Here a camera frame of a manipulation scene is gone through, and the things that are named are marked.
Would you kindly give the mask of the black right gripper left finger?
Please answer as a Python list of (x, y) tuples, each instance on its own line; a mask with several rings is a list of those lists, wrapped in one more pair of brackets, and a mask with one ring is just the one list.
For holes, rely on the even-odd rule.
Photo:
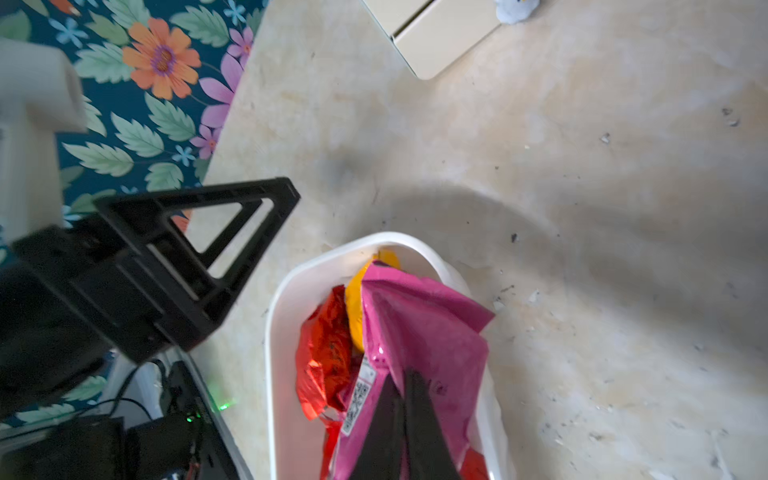
[(399, 480), (405, 442), (405, 402), (388, 376), (350, 480)]

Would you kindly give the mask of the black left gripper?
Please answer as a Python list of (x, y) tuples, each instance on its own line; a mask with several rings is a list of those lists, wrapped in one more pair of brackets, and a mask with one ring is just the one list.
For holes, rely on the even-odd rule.
[[(118, 350), (142, 364), (217, 330), (300, 195), (286, 177), (116, 197), (12, 244), (1, 270), (1, 415), (48, 405)], [(235, 205), (203, 250), (171, 219)]]

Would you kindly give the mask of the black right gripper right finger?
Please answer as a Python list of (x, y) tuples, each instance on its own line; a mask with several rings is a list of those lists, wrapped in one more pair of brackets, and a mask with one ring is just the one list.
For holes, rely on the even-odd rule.
[(460, 480), (435, 413), (429, 387), (415, 370), (405, 373), (405, 435), (411, 480)]

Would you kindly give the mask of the red foil tea bag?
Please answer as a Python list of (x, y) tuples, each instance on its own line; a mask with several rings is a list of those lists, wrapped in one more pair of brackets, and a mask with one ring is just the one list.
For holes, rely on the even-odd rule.
[(338, 420), (324, 420), (323, 423), (325, 426), (325, 438), (319, 479), (327, 480), (330, 479), (331, 461), (334, 457), (343, 422)]
[(466, 452), (459, 471), (462, 480), (489, 480), (485, 457), (473, 448)]
[(295, 354), (296, 393), (312, 421), (327, 409), (346, 410), (356, 361), (345, 306), (345, 287), (335, 286), (301, 325)]

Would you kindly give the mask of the magenta foil tea bag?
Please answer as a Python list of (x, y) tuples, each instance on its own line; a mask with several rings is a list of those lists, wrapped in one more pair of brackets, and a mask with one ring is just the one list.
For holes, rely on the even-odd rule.
[[(339, 435), (332, 476), (349, 479), (390, 376), (405, 402), (405, 373), (426, 380), (451, 457), (460, 471), (470, 448), (489, 347), (481, 332), (493, 313), (429, 279), (380, 262), (362, 281), (364, 357)], [(410, 479), (406, 435), (400, 479)]]

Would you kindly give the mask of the yellow foil tea bag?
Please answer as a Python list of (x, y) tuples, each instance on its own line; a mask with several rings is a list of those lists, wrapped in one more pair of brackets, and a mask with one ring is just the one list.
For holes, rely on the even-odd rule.
[(375, 262), (380, 262), (396, 269), (401, 267), (400, 260), (393, 250), (381, 249), (354, 275), (345, 289), (345, 306), (352, 344), (361, 353), (365, 351), (362, 281), (368, 268)]

